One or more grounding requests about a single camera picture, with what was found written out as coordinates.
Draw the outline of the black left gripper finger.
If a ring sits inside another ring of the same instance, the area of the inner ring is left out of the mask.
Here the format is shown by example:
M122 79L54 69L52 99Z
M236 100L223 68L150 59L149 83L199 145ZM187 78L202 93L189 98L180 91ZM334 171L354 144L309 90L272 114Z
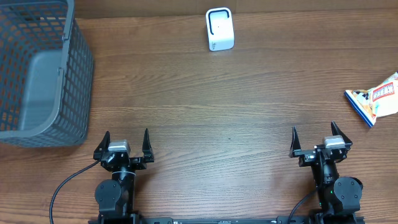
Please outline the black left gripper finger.
M143 143L142 143L142 152L143 152L145 159L153 159L154 158L152 146L150 144L150 139L149 139L149 130L147 128L144 132L144 139L143 139Z
M98 147L95 149L94 154L102 154L108 149L110 144L110 132L106 131L102 141L99 143Z

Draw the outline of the yellow snack bag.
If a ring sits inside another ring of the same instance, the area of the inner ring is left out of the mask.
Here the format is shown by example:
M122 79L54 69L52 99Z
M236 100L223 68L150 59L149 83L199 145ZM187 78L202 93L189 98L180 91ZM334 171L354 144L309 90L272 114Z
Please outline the yellow snack bag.
M397 72L368 90L346 90L349 103L371 128L379 117L397 113Z

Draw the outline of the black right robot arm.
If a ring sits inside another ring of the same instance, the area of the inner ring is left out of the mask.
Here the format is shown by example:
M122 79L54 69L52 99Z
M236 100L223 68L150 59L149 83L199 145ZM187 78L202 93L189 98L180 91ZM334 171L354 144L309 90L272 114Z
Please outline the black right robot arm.
M365 220L358 217L363 183L355 177L342 177L336 164L345 160L353 142L331 122L331 136L323 138L313 149L301 148L297 130L292 128L292 142L289 157L298 158L300 167L312 169L315 189L299 201L290 212L287 223L298 223L295 212L313 195L318 195L320 208L309 211L301 218L302 223L361 224Z

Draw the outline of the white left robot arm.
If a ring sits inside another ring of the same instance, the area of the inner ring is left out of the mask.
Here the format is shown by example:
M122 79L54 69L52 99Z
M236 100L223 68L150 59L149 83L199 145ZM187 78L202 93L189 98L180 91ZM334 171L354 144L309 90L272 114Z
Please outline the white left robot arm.
M95 200L98 217L89 223L138 223L139 215L134 211L136 172L147 169L153 163L154 153L149 131L144 131L142 156L131 157L127 140L112 141L107 131L93 153L93 159L111 173L111 178L98 184Z

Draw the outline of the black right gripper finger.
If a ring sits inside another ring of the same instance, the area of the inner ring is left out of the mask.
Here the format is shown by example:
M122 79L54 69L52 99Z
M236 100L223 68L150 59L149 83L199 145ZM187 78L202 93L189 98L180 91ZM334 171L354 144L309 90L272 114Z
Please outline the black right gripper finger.
M344 132L337 126L334 121L331 122L331 131L332 135L334 136L340 135L346 145L351 145L351 140L344 134Z
M292 142L291 142L291 146L290 146L290 152L289 155L290 156L297 156L299 152L301 152L301 145L300 145L300 141L299 141L299 137L297 134L297 130L296 127L294 126L292 128Z

